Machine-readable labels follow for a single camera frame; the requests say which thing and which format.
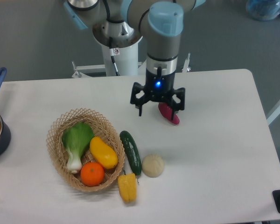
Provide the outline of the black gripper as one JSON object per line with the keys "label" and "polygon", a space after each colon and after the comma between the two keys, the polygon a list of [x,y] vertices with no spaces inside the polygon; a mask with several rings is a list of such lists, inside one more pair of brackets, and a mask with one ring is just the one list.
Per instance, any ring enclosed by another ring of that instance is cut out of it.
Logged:
{"label": "black gripper", "polygon": [[139,109],[139,116],[142,115],[142,106],[148,101],[166,103],[171,109],[170,120],[174,115],[185,108],[185,88],[174,89],[175,72],[168,75],[153,74],[146,71],[145,85],[137,82],[133,84],[130,104]]}

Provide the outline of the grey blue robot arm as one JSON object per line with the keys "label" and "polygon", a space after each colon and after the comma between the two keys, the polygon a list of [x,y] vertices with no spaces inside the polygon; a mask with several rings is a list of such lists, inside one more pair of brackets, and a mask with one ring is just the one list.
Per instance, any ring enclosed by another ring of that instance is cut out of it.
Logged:
{"label": "grey blue robot arm", "polygon": [[203,0],[66,0],[65,8],[79,23],[126,23],[147,40],[146,81],[134,83],[130,103],[139,110],[158,102],[162,115],[175,122],[184,110],[185,89],[174,89],[183,18]]}

